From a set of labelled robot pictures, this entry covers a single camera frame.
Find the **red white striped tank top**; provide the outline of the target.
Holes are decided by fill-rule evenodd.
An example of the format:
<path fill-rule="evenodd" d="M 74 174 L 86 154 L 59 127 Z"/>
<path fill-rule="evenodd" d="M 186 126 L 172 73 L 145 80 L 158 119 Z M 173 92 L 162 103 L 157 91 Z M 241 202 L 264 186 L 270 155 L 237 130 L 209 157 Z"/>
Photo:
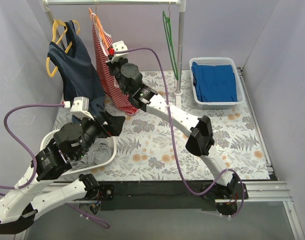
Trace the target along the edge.
<path fill-rule="evenodd" d="M 113 43 L 112 36 L 105 32 L 105 30 L 104 34 L 110 47 Z M 98 29 L 93 21 L 92 39 L 95 53 L 96 72 L 99 76 L 104 92 L 112 99 L 114 106 L 118 110 L 125 112 L 129 116 L 137 114 L 139 110 L 131 105 L 128 101 L 128 97 L 124 95 L 121 89 L 117 86 L 115 78 L 110 75 L 109 68 L 106 64 L 106 61 L 109 59 L 108 49 L 105 47 L 101 37 L 99 36 Z"/>

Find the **orange hanger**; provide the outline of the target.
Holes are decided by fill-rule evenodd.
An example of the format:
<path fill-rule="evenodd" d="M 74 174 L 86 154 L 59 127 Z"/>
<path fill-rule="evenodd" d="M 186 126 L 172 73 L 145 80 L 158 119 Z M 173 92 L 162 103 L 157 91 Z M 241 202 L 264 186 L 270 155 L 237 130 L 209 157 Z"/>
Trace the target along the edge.
<path fill-rule="evenodd" d="M 92 12 L 91 8 L 88 9 L 89 10 L 90 19 L 94 22 L 94 25 L 97 27 L 98 34 L 101 37 L 103 44 L 108 49 L 110 47 L 110 45 L 108 44 L 108 42 L 107 42 L 107 40 L 105 38 L 104 29 L 103 29 L 101 21 L 100 21 L 100 19 L 98 17 L 98 14 L 97 14 L 97 4 L 98 4 L 98 1 L 97 0 L 93 0 L 93 3 L 95 5 L 95 11 Z"/>

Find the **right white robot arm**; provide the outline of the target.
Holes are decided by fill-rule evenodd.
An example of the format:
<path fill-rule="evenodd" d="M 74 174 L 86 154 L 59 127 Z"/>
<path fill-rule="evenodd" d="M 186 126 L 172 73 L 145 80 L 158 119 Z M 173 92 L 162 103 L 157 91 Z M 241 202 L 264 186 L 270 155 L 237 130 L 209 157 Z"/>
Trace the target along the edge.
<path fill-rule="evenodd" d="M 143 83 L 138 66 L 129 63 L 127 57 L 109 55 L 106 64 L 110 75 L 115 78 L 130 104 L 136 109 L 167 121 L 171 129 L 180 130 L 188 138 L 186 150 L 199 157 L 214 176 L 210 186 L 202 192 L 193 191 L 192 194 L 207 196 L 210 199 L 230 199 L 245 195 L 244 189 L 241 193 L 237 192 L 237 187 L 244 186 L 238 174 L 227 168 L 218 155 L 209 117 L 198 117 L 171 105 L 168 97 L 162 97 L 156 90 Z"/>

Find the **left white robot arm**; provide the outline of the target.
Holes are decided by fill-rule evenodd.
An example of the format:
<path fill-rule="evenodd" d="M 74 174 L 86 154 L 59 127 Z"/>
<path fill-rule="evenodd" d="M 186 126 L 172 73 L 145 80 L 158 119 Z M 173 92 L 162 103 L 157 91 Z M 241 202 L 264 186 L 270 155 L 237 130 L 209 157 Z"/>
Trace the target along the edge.
<path fill-rule="evenodd" d="M 83 118 L 81 123 L 67 123 L 56 131 L 49 144 L 36 155 L 36 167 L 26 173 L 33 180 L 23 188 L 16 187 L 0 199 L 0 235 L 16 235 L 27 230 L 43 214 L 70 201 L 95 200 L 102 190 L 89 174 L 80 174 L 74 182 L 48 193 L 42 191 L 80 161 L 96 139 L 118 137 L 126 120 L 101 112 L 102 118 Z"/>

